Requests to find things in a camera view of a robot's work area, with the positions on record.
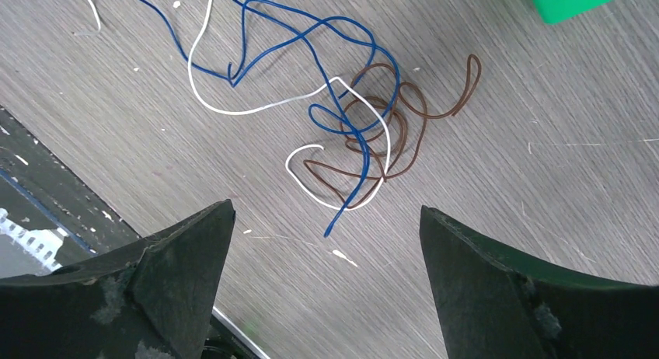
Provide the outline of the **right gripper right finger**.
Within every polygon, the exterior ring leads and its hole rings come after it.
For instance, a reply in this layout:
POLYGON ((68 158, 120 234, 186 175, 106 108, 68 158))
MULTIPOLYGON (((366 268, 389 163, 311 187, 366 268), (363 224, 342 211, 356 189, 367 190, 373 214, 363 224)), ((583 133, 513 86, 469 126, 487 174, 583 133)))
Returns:
POLYGON ((432 207, 420 244, 451 358, 656 358, 657 286, 541 260, 432 207))

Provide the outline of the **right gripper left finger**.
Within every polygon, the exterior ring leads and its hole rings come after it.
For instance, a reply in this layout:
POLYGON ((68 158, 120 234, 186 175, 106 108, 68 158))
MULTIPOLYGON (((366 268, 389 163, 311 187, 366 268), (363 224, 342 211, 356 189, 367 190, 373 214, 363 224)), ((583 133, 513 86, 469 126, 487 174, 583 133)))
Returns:
POLYGON ((1 281, 3 358, 199 358, 235 224, 223 200, 149 237, 1 281))

